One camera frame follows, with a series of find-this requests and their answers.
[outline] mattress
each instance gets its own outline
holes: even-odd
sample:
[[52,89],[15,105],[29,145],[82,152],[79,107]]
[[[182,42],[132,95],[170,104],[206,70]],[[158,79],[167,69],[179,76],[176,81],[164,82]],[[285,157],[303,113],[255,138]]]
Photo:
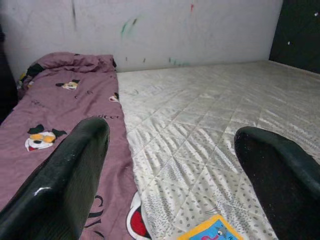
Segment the mattress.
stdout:
[[245,239],[277,239],[234,135],[244,126],[269,130],[320,163],[320,75],[259,61],[124,72],[118,80],[152,239],[174,239],[215,214]]

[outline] yellow border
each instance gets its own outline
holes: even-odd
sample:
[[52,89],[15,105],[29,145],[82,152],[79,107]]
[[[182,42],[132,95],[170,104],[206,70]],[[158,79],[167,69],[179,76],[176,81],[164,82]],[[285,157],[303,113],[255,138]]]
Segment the yellow border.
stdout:
[[208,219],[207,221],[199,224],[195,228],[191,229],[187,233],[181,235],[178,240],[188,240],[191,237],[194,237],[196,234],[203,232],[210,228],[216,221],[220,220],[224,226],[228,229],[230,233],[232,233],[238,240],[243,240],[243,237],[240,236],[234,228],[221,216],[221,215],[214,215],[212,218]]

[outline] white quilted mattress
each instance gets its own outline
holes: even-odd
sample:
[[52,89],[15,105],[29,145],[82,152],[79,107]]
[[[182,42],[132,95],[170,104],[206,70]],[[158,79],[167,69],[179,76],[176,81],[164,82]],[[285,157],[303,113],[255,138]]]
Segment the white quilted mattress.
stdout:
[[234,135],[244,126],[273,131],[320,163],[320,75],[261,61],[124,72],[118,80],[152,239],[175,239],[215,214],[245,239],[277,239]]

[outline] white wall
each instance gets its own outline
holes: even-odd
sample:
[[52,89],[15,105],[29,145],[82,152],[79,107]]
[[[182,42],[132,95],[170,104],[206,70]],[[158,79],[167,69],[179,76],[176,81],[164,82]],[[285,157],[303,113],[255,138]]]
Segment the white wall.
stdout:
[[2,0],[1,18],[17,78],[36,59],[58,51],[113,54],[119,71],[266,60],[281,5],[282,0]]

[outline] purple bedsheet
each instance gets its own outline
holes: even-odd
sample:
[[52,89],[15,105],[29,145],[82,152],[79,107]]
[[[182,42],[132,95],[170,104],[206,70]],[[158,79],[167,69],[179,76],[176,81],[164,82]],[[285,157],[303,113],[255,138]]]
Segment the purple bedsheet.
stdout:
[[113,63],[112,55],[61,52],[28,69],[23,98],[0,127],[0,209],[79,121],[98,116],[110,144],[80,239],[132,239],[126,217],[137,188]]

